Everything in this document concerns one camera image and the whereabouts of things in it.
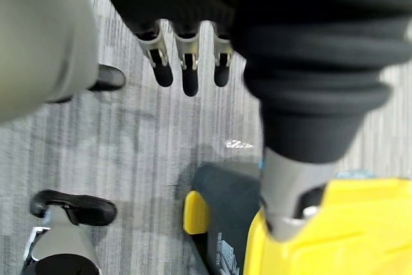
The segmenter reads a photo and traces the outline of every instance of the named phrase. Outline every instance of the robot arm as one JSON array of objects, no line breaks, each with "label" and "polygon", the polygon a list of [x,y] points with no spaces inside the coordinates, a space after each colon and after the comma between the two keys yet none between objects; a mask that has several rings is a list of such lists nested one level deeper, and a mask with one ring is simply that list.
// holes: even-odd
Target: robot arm
[{"label": "robot arm", "polygon": [[0,122],[97,80],[89,0],[0,0]]}]

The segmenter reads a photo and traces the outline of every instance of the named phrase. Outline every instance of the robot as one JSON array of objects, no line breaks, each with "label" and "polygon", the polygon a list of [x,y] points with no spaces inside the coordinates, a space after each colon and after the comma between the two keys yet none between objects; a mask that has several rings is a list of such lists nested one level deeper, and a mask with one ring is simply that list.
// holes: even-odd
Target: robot
[{"label": "robot", "polygon": [[[411,181],[333,178],[364,116],[389,98],[381,69],[411,57],[412,0],[111,2],[163,87],[173,76],[160,19],[173,24],[188,96],[198,91],[200,22],[214,23],[217,86],[227,83],[234,51],[247,60],[245,84],[261,103],[263,167],[257,179],[215,164],[194,176],[183,228],[201,272],[412,273]],[[0,35],[0,120],[96,83],[88,0],[1,3],[10,27]],[[61,205],[49,208],[64,217]]]}]

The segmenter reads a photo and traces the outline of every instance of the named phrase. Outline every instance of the yellow robot base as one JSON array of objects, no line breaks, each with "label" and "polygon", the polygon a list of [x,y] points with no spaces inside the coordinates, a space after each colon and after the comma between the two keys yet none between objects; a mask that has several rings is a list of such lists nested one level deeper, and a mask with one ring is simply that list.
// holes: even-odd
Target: yellow robot base
[{"label": "yellow robot base", "polygon": [[[207,202],[193,191],[184,229],[207,232]],[[334,180],[319,213],[290,242],[271,237],[262,210],[248,232],[243,275],[412,274],[412,182]]]}]

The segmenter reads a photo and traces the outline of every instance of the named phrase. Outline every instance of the floor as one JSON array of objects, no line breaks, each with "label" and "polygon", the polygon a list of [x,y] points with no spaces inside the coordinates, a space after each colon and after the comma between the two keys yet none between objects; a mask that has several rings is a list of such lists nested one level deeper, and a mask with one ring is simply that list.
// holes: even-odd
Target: floor
[{"label": "floor", "polygon": [[[229,85],[213,82],[212,28],[201,27],[200,91],[183,94],[171,52],[174,84],[157,86],[136,39],[108,0],[92,0],[100,30],[100,62],[121,68],[126,89],[84,92],[64,105],[0,128],[0,275],[19,274],[24,246],[39,221],[28,212],[41,189],[114,201],[117,220],[90,229],[104,274],[196,274],[182,233],[182,205],[203,161],[258,162],[258,102],[242,82],[235,57]],[[167,47],[173,34],[162,23]],[[412,175],[412,66],[388,69],[391,102],[371,113],[338,169],[364,167],[379,176]],[[226,148],[227,140],[254,147]]]}]

